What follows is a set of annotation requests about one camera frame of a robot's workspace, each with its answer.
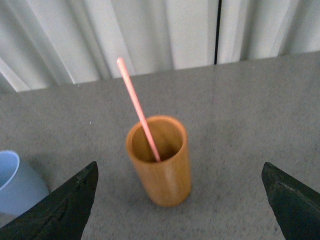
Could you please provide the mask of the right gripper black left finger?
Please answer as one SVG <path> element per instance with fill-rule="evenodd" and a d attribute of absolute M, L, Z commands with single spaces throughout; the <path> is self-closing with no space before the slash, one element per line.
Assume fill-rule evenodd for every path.
<path fill-rule="evenodd" d="M 0 229 L 2 240 L 80 240 L 99 178 L 96 161 Z"/>

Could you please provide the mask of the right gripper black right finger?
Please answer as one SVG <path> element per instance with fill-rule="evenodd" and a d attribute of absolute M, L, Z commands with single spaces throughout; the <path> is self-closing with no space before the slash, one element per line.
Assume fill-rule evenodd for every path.
<path fill-rule="evenodd" d="M 286 240 L 320 238 L 320 194 L 270 162 L 261 179 L 267 200 Z"/>

